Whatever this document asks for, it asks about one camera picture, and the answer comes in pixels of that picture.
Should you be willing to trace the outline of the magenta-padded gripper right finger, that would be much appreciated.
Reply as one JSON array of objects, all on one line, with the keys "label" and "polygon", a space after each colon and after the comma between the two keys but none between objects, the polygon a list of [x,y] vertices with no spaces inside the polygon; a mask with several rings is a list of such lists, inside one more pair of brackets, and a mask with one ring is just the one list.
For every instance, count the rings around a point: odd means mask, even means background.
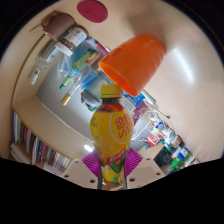
[{"label": "magenta-padded gripper right finger", "polygon": [[143,157],[130,148],[124,162],[124,188],[140,188],[159,180],[164,173],[150,157]]}]

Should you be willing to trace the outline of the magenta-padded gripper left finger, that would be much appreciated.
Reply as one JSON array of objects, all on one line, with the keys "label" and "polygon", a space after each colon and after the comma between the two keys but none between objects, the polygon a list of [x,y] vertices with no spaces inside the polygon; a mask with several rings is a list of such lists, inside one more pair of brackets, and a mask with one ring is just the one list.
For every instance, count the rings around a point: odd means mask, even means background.
[{"label": "magenta-padded gripper left finger", "polygon": [[102,172],[98,155],[95,151],[81,160],[73,160],[62,177],[81,187],[102,189]]}]

